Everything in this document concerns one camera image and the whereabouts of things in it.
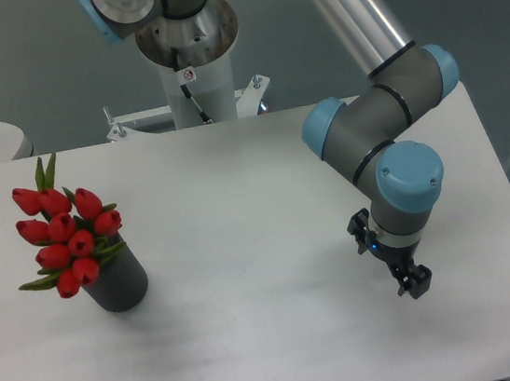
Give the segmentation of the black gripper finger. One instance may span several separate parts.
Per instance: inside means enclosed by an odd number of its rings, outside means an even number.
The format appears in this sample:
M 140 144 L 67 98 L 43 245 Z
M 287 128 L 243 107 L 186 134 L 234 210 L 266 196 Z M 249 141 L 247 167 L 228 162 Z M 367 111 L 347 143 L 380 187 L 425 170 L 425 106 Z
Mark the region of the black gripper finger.
M 356 241 L 358 254 L 365 253 L 375 243 L 368 221 L 369 211 L 363 208 L 351 217 L 347 226 L 348 234 L 354 236 L 354 241 Z
M 430 289 L 433 272 L 425 265 L 393 266 L 393 276 L 398 281 L 397 294 L 405 293 L 413 298 L 420 298 Z

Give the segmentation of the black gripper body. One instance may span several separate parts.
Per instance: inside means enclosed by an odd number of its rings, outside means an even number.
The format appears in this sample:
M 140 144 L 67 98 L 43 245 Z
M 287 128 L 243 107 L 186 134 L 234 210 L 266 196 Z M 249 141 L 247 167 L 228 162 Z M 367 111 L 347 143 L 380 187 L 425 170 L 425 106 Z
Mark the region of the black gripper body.
M 413 256 L 420 239 L 416 235 L 398 236 L 375 227 L 366 233 L 367 248 L 390 269 L 395 279 L 423 276 Z

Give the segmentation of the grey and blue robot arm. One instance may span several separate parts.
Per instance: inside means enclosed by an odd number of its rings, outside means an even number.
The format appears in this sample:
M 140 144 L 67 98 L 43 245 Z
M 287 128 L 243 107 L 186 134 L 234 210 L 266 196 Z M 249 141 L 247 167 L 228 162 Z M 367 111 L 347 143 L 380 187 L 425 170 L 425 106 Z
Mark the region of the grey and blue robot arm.
M 227 55 L 238 21 L 225 0 L 76 0 L 109 42 L 133 36 L 159 68 L 173 124 L 186 129 L 234 120 L 244 98 L 232 85 Z M 360 252 L 384 262 L 400 293 L 420 298 L 432 272 L 413 256 L 435 202 L 444 166 L 427 144 L 402 134 L 459 82 L 440 46 L 418 46 L 382 0 L 311 0 L 369 77 L 354 101 L 320 101 L 301 138 L 370 201 L 349 221 Z

